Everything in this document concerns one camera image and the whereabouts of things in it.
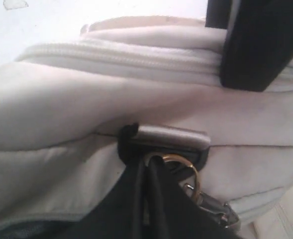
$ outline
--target key ring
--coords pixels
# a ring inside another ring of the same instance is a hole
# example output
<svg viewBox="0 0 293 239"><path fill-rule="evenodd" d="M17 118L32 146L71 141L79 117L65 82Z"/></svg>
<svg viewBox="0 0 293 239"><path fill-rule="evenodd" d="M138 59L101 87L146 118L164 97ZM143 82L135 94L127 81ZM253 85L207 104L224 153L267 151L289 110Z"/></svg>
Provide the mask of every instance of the key ring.
<svg viewBox="0 0 293 239"><path fill-rule="evenodd" d="M177 155L177 154L165 154L162 156L162 159L165 163L168 163L168 162L182 163L187 168L191 168L194 171L194 173L195 173L195 186L194 186L194 191L191 195L191 199L195 203L197 203L200 198L200 175L199 175L199 172L197 171L197 169L192 164L192 162L190 162L186 158L184 158L180 155Z"/></svg>

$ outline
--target white surface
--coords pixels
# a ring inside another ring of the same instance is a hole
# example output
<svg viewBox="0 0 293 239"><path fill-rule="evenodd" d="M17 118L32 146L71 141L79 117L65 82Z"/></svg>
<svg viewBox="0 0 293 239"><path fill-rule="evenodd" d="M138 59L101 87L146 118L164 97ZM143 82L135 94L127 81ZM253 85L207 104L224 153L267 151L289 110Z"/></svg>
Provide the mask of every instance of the white surface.
<svg viewBox="0 0 293 239"><path fill-rule="evenodd" d="M0 65L25 47L71 38L85 23L125 15L201 18L207 0L26 0L29 7L6 10L0 0Z"/></svg>

